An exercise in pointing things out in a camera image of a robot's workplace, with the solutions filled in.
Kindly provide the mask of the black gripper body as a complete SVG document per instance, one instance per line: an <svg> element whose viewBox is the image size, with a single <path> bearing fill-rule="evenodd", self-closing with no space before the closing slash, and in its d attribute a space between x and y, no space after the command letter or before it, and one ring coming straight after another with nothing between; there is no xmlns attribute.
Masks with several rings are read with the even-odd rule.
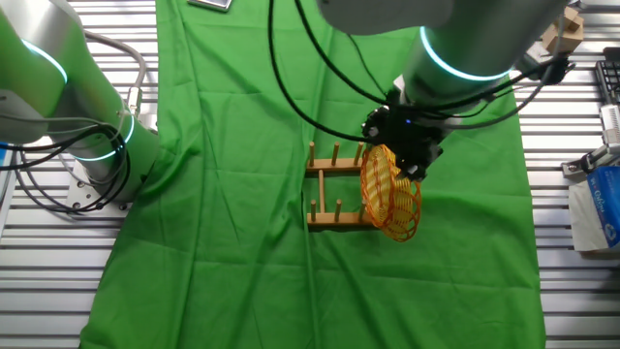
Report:
<svg viewBox="0 0 620 349"><path fill-rule="evenodd" d="M441 153L444 131L409 111L389 107L388 143L398 166L430 166Z"/></svg>

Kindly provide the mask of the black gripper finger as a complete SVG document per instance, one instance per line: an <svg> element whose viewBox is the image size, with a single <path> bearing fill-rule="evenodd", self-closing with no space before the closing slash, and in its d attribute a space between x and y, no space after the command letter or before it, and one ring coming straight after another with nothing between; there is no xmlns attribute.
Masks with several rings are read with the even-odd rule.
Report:
<svg viewBox="0 0 620 349"><path fill-rule="evenodd" d="M361 133L368 143L384 143L389 117L388 109L375 109L361 125Z"/></svg>
<svg viewBox="0 0 620 349"><path fill-rule="evenodd" d="M427 177L427 163L425 161L407 162L404 159L397 159L396 167L399 170L396 175L398 179L422 182Z"/></svg>

